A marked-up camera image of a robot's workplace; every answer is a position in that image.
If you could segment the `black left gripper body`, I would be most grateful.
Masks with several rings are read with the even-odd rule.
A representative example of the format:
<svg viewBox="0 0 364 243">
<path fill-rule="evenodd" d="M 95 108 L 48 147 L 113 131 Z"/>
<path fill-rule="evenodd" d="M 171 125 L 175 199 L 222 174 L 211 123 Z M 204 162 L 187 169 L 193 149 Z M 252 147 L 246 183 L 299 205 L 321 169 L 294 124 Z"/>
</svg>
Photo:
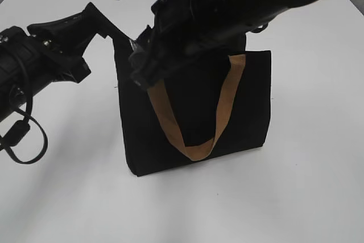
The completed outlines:
<svg viewBox="0 0 364 243">
<path fill-rule="evenodd" d="M 34 23 L 27 26 L 27 31 L 40 43 L 47 68 L 56 76 L 56 81 L 80 83 L 90 75 L 83 54 L 92 40 L 92 28 L 84 15 Z"/>
</svg>

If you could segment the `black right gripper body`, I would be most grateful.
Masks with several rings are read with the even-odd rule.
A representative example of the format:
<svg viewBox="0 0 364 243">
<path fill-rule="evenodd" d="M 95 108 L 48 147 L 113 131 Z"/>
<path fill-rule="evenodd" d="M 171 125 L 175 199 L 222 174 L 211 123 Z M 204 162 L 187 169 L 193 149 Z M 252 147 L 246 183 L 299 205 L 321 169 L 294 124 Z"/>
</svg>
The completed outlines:
<svg viewBox="0 0 364 243">
<path fill-rule="evenodd" d="M 157 0 L 151 6 L 154 25 L 148 25 L 130 41 L 130 77 L 138 87 L 150 88 L 183 65 L 183 46 L 193 22 L 191 3 L 192 0 Z"/>
</svg>

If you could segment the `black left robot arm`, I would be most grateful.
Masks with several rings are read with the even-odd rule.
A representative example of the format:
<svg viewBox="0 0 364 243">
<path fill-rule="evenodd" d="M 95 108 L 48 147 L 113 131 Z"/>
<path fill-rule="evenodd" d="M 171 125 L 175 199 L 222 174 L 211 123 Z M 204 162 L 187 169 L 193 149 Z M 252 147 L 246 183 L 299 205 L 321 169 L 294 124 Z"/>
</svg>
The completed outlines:
<svg viewBox="0 0 364 243">
<path fill-rule="evenodd" d="M 34 96 L 50 83 L 88 77 L 83 54 L 96 35 L 110 37 L 117 53 L 131 54 L 129 37 L 93 3 L 63 19 L 1 31 L 1 119 L 13 112 L 11 103 L 26 103 L 28 90 Z"/>
</svg>

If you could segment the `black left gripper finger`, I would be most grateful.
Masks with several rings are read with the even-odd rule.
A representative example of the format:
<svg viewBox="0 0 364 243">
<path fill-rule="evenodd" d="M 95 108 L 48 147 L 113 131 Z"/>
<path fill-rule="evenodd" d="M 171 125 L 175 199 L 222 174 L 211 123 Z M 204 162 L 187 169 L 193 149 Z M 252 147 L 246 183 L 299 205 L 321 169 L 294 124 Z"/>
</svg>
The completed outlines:
<svg viewBox="0 0 364 243">
<path fill-rule="evenodd" d="M 96 34 L 116 40 L 126 40 L 128 36 L 115 26 L 98 8 L 89 2 L 82 12 L 71 16 L 68 37 L 72 40 L 86 40 Z"/>
</svg>

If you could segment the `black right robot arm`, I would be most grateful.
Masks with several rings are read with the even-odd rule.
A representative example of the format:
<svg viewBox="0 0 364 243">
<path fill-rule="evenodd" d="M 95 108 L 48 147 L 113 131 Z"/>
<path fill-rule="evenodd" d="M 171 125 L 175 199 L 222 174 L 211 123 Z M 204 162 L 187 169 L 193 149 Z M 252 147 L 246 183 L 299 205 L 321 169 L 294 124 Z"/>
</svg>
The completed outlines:
<svg viewBox="0 0 364 243">
<path fill-rule="evenodd" d="M 234 36 L 261 31 L 277 15 L 318 0 L 166 0 L 149 43 L 130 56 L 132 80 L 147 89 Z"/>
</svg>

